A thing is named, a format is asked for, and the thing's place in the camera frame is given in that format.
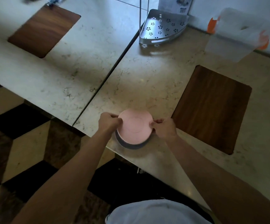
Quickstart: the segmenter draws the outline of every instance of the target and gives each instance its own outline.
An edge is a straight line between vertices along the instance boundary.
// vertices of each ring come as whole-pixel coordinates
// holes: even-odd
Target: transparent plastic container
[[[232,8],[222,10],[205,51],[233,62],[269,42],[270,22]]]

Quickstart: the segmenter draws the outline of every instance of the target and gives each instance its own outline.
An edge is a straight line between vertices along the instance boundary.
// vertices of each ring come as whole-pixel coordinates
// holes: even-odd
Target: brown wooden board
[[[172,118],[176,127],[232,154],[252,88],[196,66]]]
[[[80,19],[80,15],[58,6],[44,5],[8,41],[37,57],[44,58]]]

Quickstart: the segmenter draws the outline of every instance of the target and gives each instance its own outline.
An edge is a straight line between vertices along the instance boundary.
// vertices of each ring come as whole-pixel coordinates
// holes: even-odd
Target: shirt
[[[106,217],[106,224],[209,224],[188,206],[171,200],[145,200],[125,204]]]

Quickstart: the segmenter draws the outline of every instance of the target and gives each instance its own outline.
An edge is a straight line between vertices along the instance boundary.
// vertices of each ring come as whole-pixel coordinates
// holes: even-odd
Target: person's right arm
[[[270,201],[238,177],[206,159],[176,133],[172,119],[151,123],[200,195],[223,223],[270,223]]]

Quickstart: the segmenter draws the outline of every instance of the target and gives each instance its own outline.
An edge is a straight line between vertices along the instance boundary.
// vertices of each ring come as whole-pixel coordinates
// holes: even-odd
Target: countertop
[[[46,2],[0,0],[0,84],[72,125],[138,31],[139,9],[117,0],[66,0],[60,7],[81,18],[39,59],[6,40]]]
[[[128,108],[148,110],[154,118],[170,117],[200,64],[252,87],[234,153],[226,155],[185,132],[178,130],[178,134],[270,200],[270,58],[252,52],[232,63],[204,51],[208,38],[187,28],[179,38],[159,47],[143,48],[135,41],[74,126],[92,136],[102,112],[120,113]],[[107,147],[208,208],[156,135],[139,150],[125,149],[114,138]]]

